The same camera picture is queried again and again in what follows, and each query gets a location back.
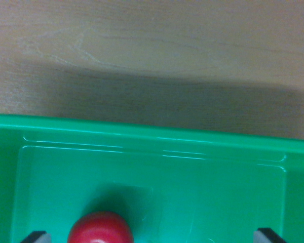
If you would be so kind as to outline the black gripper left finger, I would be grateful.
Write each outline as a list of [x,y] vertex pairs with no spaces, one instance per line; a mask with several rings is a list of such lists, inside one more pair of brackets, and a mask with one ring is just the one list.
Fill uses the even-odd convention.
[[51,235],[46,231],[33,231],[20,243],[51,243]]

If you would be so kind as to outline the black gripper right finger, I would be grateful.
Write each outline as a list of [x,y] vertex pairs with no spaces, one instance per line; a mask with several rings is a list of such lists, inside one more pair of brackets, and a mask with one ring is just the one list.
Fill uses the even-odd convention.
[[286,243],[286,241],[271,228],[258,228],[253,233],[253,243]]

